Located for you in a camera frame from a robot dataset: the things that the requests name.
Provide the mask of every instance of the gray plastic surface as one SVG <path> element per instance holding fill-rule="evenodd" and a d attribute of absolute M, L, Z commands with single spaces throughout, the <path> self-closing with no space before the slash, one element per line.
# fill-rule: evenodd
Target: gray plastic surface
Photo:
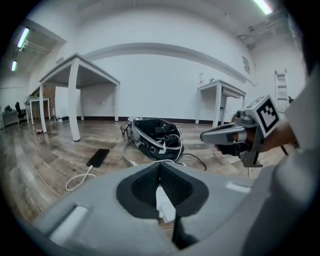
<path fill-rule="evenodd" d="M 157 219 L 131 216 L 116 199 L 116 188 L 126 177 L 151 166 L 144 164 L 94 178 L 63 197 L 33 223 L 50 236 L 75 206 L 89 209 L 64 247 L 80 255 L 167 255 L 177 249 L 159 227 Z"/>
<path fill-rule="evenodd" d="M 184 234 L 197 240 L 182 250 L 169 241 L 158 220 L 133 217 L 116 199 L 120 181 L 151 164 L 88 181 L 33 224 L 49 237 L 72 208 L 88 208 L 83 221 L 63 245 L 79 255 L 265 255 L 288 236 L 311 204 L 319 189 L 319 155 L 320 149 L 296 150 L 279 165 L 262 169 L 255 181 L 169 163 L 203 181 L 209 190 L 208 199 L 198 212 L 178 219 Z M 251 191 L 227 188 L 230 182 L 251 187 Z M 42 239 L 40 233 L 34 239 Z"/>
<path fill-rule="evenodd" d="M 217 230 L 230 218 L 239 207 L 241 201 L 248 195 L 247 193 L 229 189 L 227 185 L 233 183 L 245 188 L 251 188 L 254 183 L 249 178 L 195 171 L 195 169 L 189 167 L 173 163 L 168 164 L 204 182 L 209 189 L 209 197 L 198 213 L 181 218 L 184 232 L 197 240 L 202 240 Z"/>

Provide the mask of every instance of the ceiling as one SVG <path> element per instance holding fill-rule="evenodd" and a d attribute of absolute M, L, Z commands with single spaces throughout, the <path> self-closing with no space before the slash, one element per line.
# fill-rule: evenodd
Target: ceiling
<path fill-rule="evenodd" d="M 211 20 L 243 42 L 250 50 L 267 40 L 290 35 L 286 13 L 277 0 L 266 0 L 274 12 L 264 15 L 253 0 L 77 0 L 81 19 L 121 9 L 166 7 L 185 10 Z"/>
<path fill-rule="evenodd" d="M 28 45 L 22 51 L 19 51 L 17 44 L 24 27 L 19 26 L 8 45 L 5 55 L 1 59 L 1 68 L 9 71 L 13 60 L 17 61 L 17 70 L 19 73 L 30 73 L 35 65 L 46 56 L 56 45 L 56 41 L 44 35 L 43 33 L 30 29 L 26 40 Z"/>
<path fill-rule="evenodd" d="M 252 50 L 274 37 L 291 37 L 285 11 L 277 5 L 277 0 L 267 1 L 274 9 L 268 16 L 263 14 L 253 0 L 51 0 L 51 3 L 61 5 L 64 11 L 76 13 L 83 21 L 99 14 L 136 7 L 184 10 L 218 24 Z M 16 59 L 17 72 L 30 73 L 57 42 L 30 29 L 27 37 L 29 44 L 23 51 L 18 51 L 16 45 L 23 29 L 19 26 L 12 36 L 1 67 L 10 70 L 12 61 Z"/>

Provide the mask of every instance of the wooden floor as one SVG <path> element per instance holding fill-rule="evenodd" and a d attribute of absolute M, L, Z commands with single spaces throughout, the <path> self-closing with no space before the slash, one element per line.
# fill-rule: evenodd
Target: wooden floor
<path fill-rule="evenodd" d="M 69 193 L 65 190 L 66 182 L 88 170 L 86 163 L 99 148 L 110 149 L 110 153 L 91 173 L 102 176 L 130 167 L 121 154 L 125 144 L 120 131 L 122 124 L 124 122 L 79 121 L 81 140 L 78 142 L 72 140 L 68 121 L 47 121 L 46 134 L 36 134 L 40 123 L 32 126 L 24 122 L 0 130 L 0 184 L 12 212 L 26 221 L 35 219 Z M 184 152 L 204 161 L 207 172 L 248 177 L 248 169 L 238 157 L 223 156 L 213 145 L 200 141 L 200 133 L 209 130 L 210 125 L 177 124 L 177 128 L 182 133 Z M 133 145 L 125 155 L 138 164 L 151 161 Z M 276 148 L 260 154 L 259 160 L 267 166 L 277 164 L 283 157 L 281 149 Z M 180 160 L 199 172 L 203 170 L 201 163 L 191 156 Z M 252 178 L 259 172 L 260 168 L 252 169 Z M 162 226 L 171 235 L 172 223 Z"/>

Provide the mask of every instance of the smartphone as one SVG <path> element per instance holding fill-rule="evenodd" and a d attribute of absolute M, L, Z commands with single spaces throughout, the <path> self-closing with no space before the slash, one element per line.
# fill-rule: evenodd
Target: smartphone
<path fill-rule="evenodd" d="M 86 163 L 86 166 L 99 167 L 105 160 L 106 156 L 110 152 L 110 149 L 99 148 L 97 152 Z"/>

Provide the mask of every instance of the white wall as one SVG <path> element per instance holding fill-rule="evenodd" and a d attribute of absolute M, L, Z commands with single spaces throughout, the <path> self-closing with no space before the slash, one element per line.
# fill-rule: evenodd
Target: white wall
<path fill-rule="evenodd" d="M 163 8 L 133 8 L 113 15 L 86 20 L 78 29 L 77 52 L 88 54 L 99 49 L 131 43 L 161 43 L 184 47 L 214 57 L 248 79 L 242 56 L 253 69 L 253 60 L 235 36 L 202 17 Z"/>
<path fill-rule="evenodd" d="M 26 17 L 24 24 L 34 27 L 63 45 L 57 59 L 76 52 L 79 19 L 71 1 L 42 1 Z"/>
<path fill-rule="evenodd" d="M 283 37 L 270 40 L 251 52 L 256 64 L 257 86 L 248 90 L 247 103 L 260 96 L 270 94 L 275 101 L 276 79 L 278 73 L 287 71 L 288 96 L 296 98 L 305 86 L 305 67 L 303 55 L 292 40 Z"/>
<path fill-rule="evenodd" d="M 119 95 L 120 116 L 159 118 L 196 118 L 196 99 L 199 74 L 204 79 L 223 79 L 246 91 L 234 78 L 208 66 L 177 57 L 133 54 L 96 60 L 98 66 L 121 81 Z M 212 120 L 215 110 L 215 92 L 202 97 L 202 120 Z M 99 86 L 84 92 L 85 116 L 113 116 L 113 88 Z M 225 121 L 242 107 L 241 99 L 228 99 Z"/>
<path fill-rule="evenodd" d="M 161 43 L 198 51 L 218 60 L 223 66 L 236 70 L 248 80 L 253 81 L 255 78 L 253 59 L 248 49 L 233 35 L 202 17 L 178 10 L 135 8 L 114 15 L 100 15 L 78 26 L 75 20 L 65 16 L 65 12 L 63 15 L 60 12 L 56 14 L 57 12 L 59 9 L 56 7 L 43 5 L 28 17 L 67 41 L 64 45 L 57 44 L 32 72 L 29 93 L 39 86 L 40 78 L 56 65 L 61 56 L 66 58 L 74 52 L 84 55 L 133 43 Z M 244 71 L 242 56 L 250 62 L 251 75 Z M 248 86 L 212 67 L 183 59 L 183 56 L 177 58 L 133 54 L 102 58 L 94 63 L 121 82 L 120 116 L 194 119 L 201 72 L 204 73 L 206 82 L 214 77 L 224 79 L 244 91 Z M 104 88 L 103 85 L 86 90 L 85 116 L 113 116 L 111 93 L 111 89 Z M 154 96 L 157 94 L 160 94 L 161 102 L 155 103 Z M 208 97 L 209 95 L 207 93 L 203 96 L 201 119 L 213 119 L 215 95 Z M 55 109 L 58 117 L 68 115 L 67 99 L 67 89 L 57 87 Z M 230 121 L 239 108 L 240 99 L 228 100 L 225 121 Z"/>
<path fill-rule="evenodd" d="M 29 74 L 8 72 L 1 74 L 0 80 L 0 106 L 3 112 L 6 106 L 15 109 L 16 102 L 24 108 L 24 99 L 28 95 Z"/>

